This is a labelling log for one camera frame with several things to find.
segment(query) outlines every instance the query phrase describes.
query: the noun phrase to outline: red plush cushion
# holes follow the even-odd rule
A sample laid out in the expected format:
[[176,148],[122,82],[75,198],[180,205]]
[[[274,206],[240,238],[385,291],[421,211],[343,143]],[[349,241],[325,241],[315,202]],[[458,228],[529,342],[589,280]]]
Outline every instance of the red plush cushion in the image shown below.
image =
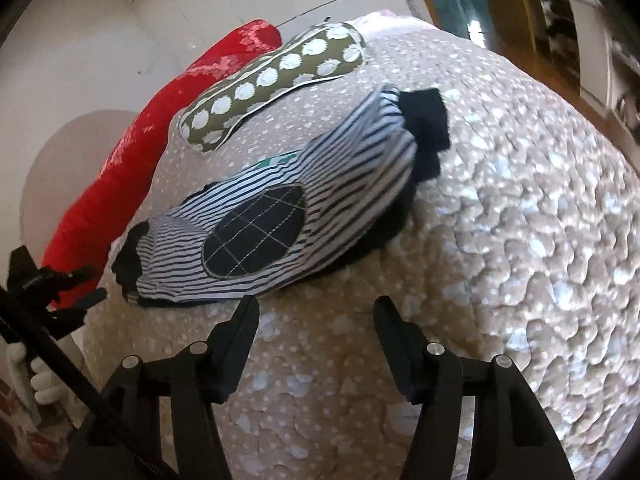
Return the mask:
[[[281,45],[273,25],[255,20],[225,36],[162,88],[124,133],[98,179],[65,213],[42,265],[68,272],[88,264],[101,272],[111,243],[123,233],[149,191],[172,117],[208,87]],[[61,293],[58,306],[71,306],[98,280],[99,276]]]

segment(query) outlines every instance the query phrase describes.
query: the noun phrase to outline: pink fabric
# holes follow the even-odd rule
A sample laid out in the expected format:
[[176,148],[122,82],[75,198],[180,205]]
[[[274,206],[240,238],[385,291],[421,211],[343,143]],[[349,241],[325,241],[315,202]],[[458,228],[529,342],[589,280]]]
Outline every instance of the pink fabric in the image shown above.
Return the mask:
[[[273,25],[255,20],[236,28],[164,86],[124,133],[98,179],[65,213],[42,265],[69,272],[88,264],[100,273],[111,243],[122,234],[149,191],[172,117],[208,87],[281,45],[280,33]],[[58,306],[70,307],[98,280],[99,276],[61,293]]]

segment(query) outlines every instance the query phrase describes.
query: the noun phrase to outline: polka dot pillow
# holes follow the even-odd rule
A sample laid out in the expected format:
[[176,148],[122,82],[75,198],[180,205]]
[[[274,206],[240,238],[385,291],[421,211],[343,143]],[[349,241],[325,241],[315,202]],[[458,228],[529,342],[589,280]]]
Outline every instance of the polka dot pillow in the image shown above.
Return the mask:
[[348,23],[324,22],[204,91],[180,118],[197,151],[222,146],[241,120],[301,85],[343,76],[363,63],[364,40]]

